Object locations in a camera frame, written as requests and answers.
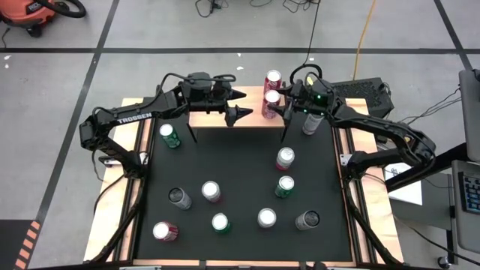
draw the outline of silver soda can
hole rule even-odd
[[[192,206],[192,199],[180,187],[170,190],[168,200],[181,210],[187,210]]]
[[[153,236],[160,241],[170,242],[179,235],[179,228],[170,222],[162,221],[153,227]]]
[[[295,152],[290,147],[283,147],[277,154],[276,166],[279,170],[287,170],[295,159]]]
[[[216,203],[220,199],[220,187],[214,181],[207,181],[202,186],[202,194],[211,203]]]
[[[309,114],[301,130],[303,131],[304,134],[312,135],[315,133],[315,131],[317,130],[322,120],[323,120],[323,115]]]
[[[299,230],[309,230],[318,226],[320,223],[320,216],[315,211],[306,211],[300,214],[295,220],[295,226]]]
[[[277,215],[270,208],[264,208],[258,213],[257,221],[262,228],[270,228],[277,221]]]

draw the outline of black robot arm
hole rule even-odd
[[[280,114],[289,125],[293,113],[311,113],[325,116],[334,128],[358,128],[363,131],[389,138],[397,146],[396,149],[365,153],[356,151],[346,163],[348,174],[361,178],[372,166],[380,166],[405,162],[410,166],[427,166],[434,157],[435,143],[419,130],[414,130],[404,123],[363,115],[346,105],[343,98],[338,97],[331,83],[322,78],[313,85],[304,85],[299,79],[293,85],[278,89],[286,97],[285,106],[269,105]]]
[[[183,81],[164,92],[162,86],[168,76]],[[246,96],[232,89],[230,82],[235,80],[233,75],[210,78],[207,73],[192,73],[187,77],[168,73],[151,100],[120,108],[95,108],[79,126],[81,146],[90,151],[102,151],[116,159],[122,164],[125,177],[141,178],[145,170],[138,153],[127,151],[110,139],[108,133],[112,128],[142,119],[175,119],[189,112],[225,113],[226,125],[232,127],[238,119],[253,112],[252,109],[228,105],[228,101]]]

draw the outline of black cable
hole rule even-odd
[[[290,7],[288,7],[287,5],[285,5],[287,2],[289,2],[289,3],[292,2],[293,4],[295,4],[295,5],[296,5],[296,9],[295,9],[295,10],[290,9]],[[282,4],[282,5],[283,5],[284,8],[286,8],[286,9],[287,9],[288,11],[290,11],[291,13],[296,13],[297,11],[299,11],[300,6],[303,6],[303,7],[302,7],[303,10],[306,11],[306,10],[308,10],[308,9],[310,8],[310,6],[311,6],[312,4],[315,4],[315,3],[312,2],[312,0],[304,0],[304,1],[299,1],[299,2],[293,1],[293,0],[283,0],[283,4]]]
[[[430,185],[433,185],[435,188],[453,188],[453,187],[440,187],[440,186],[437,186],[436,184],[432,183],[430,180],[428,179],[422,179],[422,180],[425,180],[426,182],[428,182],[428,184]]]
[[[198,3],[199,3],[200,1],[202,1],[202,0],[196,0],[196,2],[195,2],[196,12],[197,12],[202,18],[208,18],[210,15],[212,15],[212,11],[213,11],[213,10],[209,10],[207,15],[202,15],[202,14],[200,13],[200,9],[198,8]],[[212,1],[214,1],[214,0],[209,0],[209,2],[211,3],[211,5],[215,5],[214,3],[212,3]]]
[[[7,27],[5,29],[5,32],[3,32],[3,35],[1,36],[1,42],[3,42],[3,47],[5,49],[7,49],[7,43],[5,42],[5,36],[7,35],[7,33],[10,31],[10,27]]]
[[[365,175],[366,175],[366,176],[371,176],[371,177],[373,177],[373,178],[375,179],[375,181],[377,181],[377,182],[379,182],[379,183],[382,183],[382,184],[385,184],[385,181],[382,180],[382,179],[381,179],[380,177],[378,177],[378,176],[375,176],[375,175],[370,174],[370,173],[368,173],[368,172],[366,172]]]
[[[413,228],[413,227],[411,227],[411,226],[409,226],[409,225],[406,225],[402,220],[400,220],[400,219],[399,219],[398,217],[396,217],[395,215],[393,215],[393,217],[394,217],[394,219],[395,219],[396,221],[398,221],[398,222],[401,223],[402,225],[404,225],[404,226],[406,226],[406,227],[409,227],[411,230],[413,230],[416,234],[418,234],[420,237],[422,237],[426,242],[429,242],[430,244],[436,246],[437,248],[440,248],[440,249],[442,249],[442,250],[444,250],[444,251],[446,251],[446,252],[448,252],[448,253],[450,253],[450,254],[453,254],[454,256],[459,257],[460,259],[466,260],[466,261],[469,262],[469,263],[472,263],[472,264],[474,264],[474,265],[480,266],[480,262],[477,262],[477,261],[475,261],[475,260],[473,260],[473,259],[470,259],[470,258],[468,258],[468,257],[462,256],[462,255],[460,255],[459,253],[454,252],[453,250],[449,250],[448,248],[443,247],[443,246],[437,244],[437,243],[434,242],[434,241],[431,241],[429,238],[427,238],[425,235],[422,235],[422,234],[421,234],[418,230],[416,230],[415,228]]]
[[[266,6],[270,3],[272,3],[273,0],[268,0],[267,2],[265,2],[263,4],[254,4],[255,1],[258,1],[258,0],[250,0],[250,6],[252,6],[254,8],[260,8],[260,7],[263,7],[263,6]]]
[[[95,172],[95,175],[97,176],[98,181],[103,182],[104,180],[100,177],[100,175],[98,175],[98,171],[97,171],[97,163],[95,162],[95,152],[96,151],[97,151],[97,149],[94,149],[91,152],[91,163],[93,164],[93,171]]]
[[[399,173],[398,172],[392,172],[392,171],[389,171],[387,169],[384,169],[384,171],[386,171],[387,173],[391,173],[393,174],[394,176],[397,176]],[[435,188],[453,188],[453,187],[440,187],[440,186],[437,186],[436,184],[432,183],[430,180],[426,179],[426,178],[423,178],[423,179],[420,179],[419,181],[423,181],[425,180],[426,182],[428,182],[428,184],[434,186]]]
[[[455,89],[455,91],[451,94],[449,94],[448,96],[446,96],[443,100],[441,100],[440,102],[438,103],[435,103],[433,106],[429,107],[425,112],[423,112],[421,115],[418,115],[418,116],[408,116],[406,118],[403,118],[402,120],[400,120],[399,122],[403,122],[407,119],[414,119],[412,120],[410,123],[407,123],[408,125],[413,123],[414,121],[416,121],[416,119],[418,118],[421,118],[421,117],[424,117],[425,114],[429,113],[431,110],[435,110],[437,106],[439,106],[442,102],[445,102],[446,100],[448,100],[451,96],[455,95],[460,89],[457,88]]]
[[[320,7],[320,3],[316,4],[315,19],[313,19],[312,35],[310,36],[310,43],[308,44],[307,58],[303,62],[303,65],[305,65],[307,63],[308,57],[310,57],[310,50],[312,48],[312,40],[314,39],[315,25],[317,24],[317,16],[318,16],[319,7]]]
[[[114,182],[112,182],[112,184],[109,184],[108,187],[106,187],[104,190],[102,190],[102,192],[100,192],[100,195],[98,195],[97,199],[95,200],[95,204],[94,204],[94,206],[93,206],[93,215],[95,215],[95,212],[97,211],[97,205],[98,205],[98,203],[100,202],[100,199],[102,198],[102,196],[103,196],[110,188],[112,188],[114,185],[116,185],[118,182],[120,182],[120,180],[122,180],[124,176],[125,176],[125,174],[120,175],[120,177],[118,177],[118,179],[116,179]]]

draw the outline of red soda can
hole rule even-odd
[[[277,113],[269,108],[269,104],[278,105],[280,104],[280,94],[275,90],[268,90],[263,96],[262,104],[262,115],[266,119],[273,119],[277,116]]]
[[[163,242],[170,242],[177,239],[179,228],[170,222],[162,221],[153,227],[153,236]]]
[[[282,75],[277,70],[270,70],[265,77],[265,83],[263,84],[263,94],[268,90],[277,90],[282,86]]]

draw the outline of wooden table frame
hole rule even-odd
[[[141,103],[142,98],[125,98],[122,102],[122,106],[127,106],[135,103]],[[364,99],[347,99],[347,105],[354,108],[357,112],[368,114],[368,108]],[[149,147],[149,134],[154,132],[152,129],[153,122],[155,120],[148,119],[144,120],[143,124],[139,122],[124,124],[118,126],[115,131],[115,136],[113,139],[121,146],[127,150],[134,150],[135,144],[140,151],[147,151]],[[335,141],[337,145],[341,146],[341,152],[344,154],[349,153],[348,148],[348,132],[346,130],[332,130],[334,132],[334,140],[338,139],[339,142]],[[351,138],[353,146],[356,150],[366,151],[367,153],[376,152],[377,146],[375,143],[374,135],[362,130],[351,130]],[[339,152],[336,148],[337,163],[339,164]],[[383,179],[383,172],[380,168],[372,167],[367,171],[371,175],[378,176]],[[106,188],[111,182],[115,181],[119,175],[123,173],[121,166],[113,166],[107,168],[104,176],[104,182],[102,184],[101,190]],[[84,260],[90,260],[95,257],[104,245],[110,240],[111,235],[116,231],[119,226],[119,221],[122,216],[122,209],[125,207],[125,200],[128,196],[126,193],[128,185],[132,188],[130,189],[130,205],[131,206],[136,197],[138,187],[140,185],[139,179],[131,179],[131,183],[128,184],[128,179],[122,179],[116,186],[112,187],[108,192],[103,195],[102,200],[98,203],[97,211],[94,216],[94,220],[91,226],[91,232],[88,239],[87,248],[85,251]],[[368,220],[370,221],[370,226],[372,230],[376,233],[380,241],[385,245],[385,247],[391,252],[391,254],[399,261],[403,261],[400,242],[398,241],[397,230],[395,227],[395,222],[392,215],[392,208],[390,206],[389,196],[386,191],[386,186],[375,179],[372,179],[370,176],[366,175],[362,180],[362,187],[364,192],[364,204],[368,213]],[[356,193],[356,189],[353,186],[353,183],[350,183],[350,188],[352,190],[352,196],[357,207],[359,206],[359,194]],[[127,228],[122,242],[124,243],[121,246],[121,249],[117,252],[117,257],[119,260],[131,260],[130,255],[132,253],[133,247],[131,247],[132,236],[134,237],[134,224],[135,220],[132,221]],[[352,252],[352,262],[323,262],[327,266],[337,266],[337,267],[351,267],[356,266],[356,262],[363,263],[372,263],[368,253],[368,245],[360,226],[355,221],[356,228],[356,237],[355,233],[351,230],[349,226],[349,235],[350,243],[358,243],[358,252],[357,257],[354,252],[354,244],[351,244],[350,250]],[[382,259],[376,253],[376,260],[378,263],[382,263]],[[220,260],[207,260],[206,262],[200,262],[199,260],[184,260],[184,259],[133,259],[133,264],[136,266],[200,266],[201,263],[205,263],[206,266],[268,266],[268,267],[292,267],[298,268],[300,262],[272,262],[272,261],[220,261]],[[313,265],[313,262],[307,262],[308,265]]]

